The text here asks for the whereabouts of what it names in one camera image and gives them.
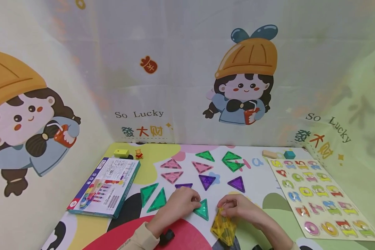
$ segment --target purple triangle tile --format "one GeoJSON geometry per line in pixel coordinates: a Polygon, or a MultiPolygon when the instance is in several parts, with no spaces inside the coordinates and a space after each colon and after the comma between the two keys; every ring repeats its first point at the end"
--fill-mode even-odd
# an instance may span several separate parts
{"type": "Polygon", "coordinates": [[[193,186],[193,183],[185,183],[185,184],[175,184],[175,187],[179,189],[180,187],[189,187],[191,188],[193,186]]]}
{"type": "Polygon", "coordinates": [[[235,189],[239,190],[242,193],[246,192],[244,189],[243,179],[241,176],[233,179],[232,181],[229,181],[228,185],[234,187],[235,189]]]}
{"type": "Polygon", "coordinates": [[[199,178],[200,178],[201,184],[203,184],[205,191],[207,191],[207,189],[211,186],[211,184],[216,179],[216,177],[214,176],[208,176],[208,175],[202,175],[202,174],[199,174],[199,178]]]}

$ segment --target blue hair bow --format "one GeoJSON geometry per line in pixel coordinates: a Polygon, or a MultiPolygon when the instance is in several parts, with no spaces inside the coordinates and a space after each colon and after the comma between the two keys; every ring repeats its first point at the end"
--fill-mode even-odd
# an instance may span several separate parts
{"type": "Polygon", "coordinates": [[[243,40],[250,39],[250,38],[262,38],[271,40],[278,34],[278,27],[272,24],[264,25],[256,29],[253,34],[249,37],[247,32],[244,29],[234,29],[231,34],[231,39],[235,43],[240,43],[243,40]]]}

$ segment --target black bow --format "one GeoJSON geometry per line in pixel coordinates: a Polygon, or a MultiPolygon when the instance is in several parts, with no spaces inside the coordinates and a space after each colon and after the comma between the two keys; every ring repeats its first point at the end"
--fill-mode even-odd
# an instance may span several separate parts
{"type": "Polygon", "coordinates": [[[26,141],[25,149],[30,155],[34,157],[40,157],[45,153],[47,148],[47,141],[51,138],[54,138],[59,129],[57,125],[50,126],[50,124],[58,123],[54,120],[49,121],[44,127],[42,134],[35,134],[26,141]]]}
{"type": "Polygon", "coordinates": [[[257,107],[256,100],[241,102],[240,100],[232,99],[232,100],[229,100],[228,103],[226,104],[226,110],[228,112],[235,112],[239,110],[240,108],[243,110],[256,109],[256,107],[257,107]]]}

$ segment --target orange knit hat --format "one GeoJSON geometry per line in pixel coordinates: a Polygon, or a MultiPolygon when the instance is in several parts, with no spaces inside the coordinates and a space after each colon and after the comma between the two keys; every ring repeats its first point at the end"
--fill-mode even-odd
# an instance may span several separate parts
{"type": "Polygon", "coordinates": [[[44,79],[30,66],[0,52],[0,105],[17,95],[46,87],[44,79]]]}
{"type": "Polygon", "coordinates": [[[235,44],[222,59],[215,78],[233,74],[272,76],[277,64],[275,45],[263,38],[251,38],[235,44]]]}

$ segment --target beige sleeve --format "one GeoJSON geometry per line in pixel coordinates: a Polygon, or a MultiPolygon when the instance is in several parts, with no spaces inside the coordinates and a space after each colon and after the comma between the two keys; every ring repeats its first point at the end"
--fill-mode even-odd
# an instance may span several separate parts
{"type": "Polygon", "coordinates": [[[292,250],[300,250],[300,248],[296,243],[294,243],[292,250]]]}
{"type": "Polygon", "coordinates": [[[117,250],[153,250],[160,242],[159,239],[146,228],[147,223],[143,223],[135,233],[125,241],[117,250]]]}

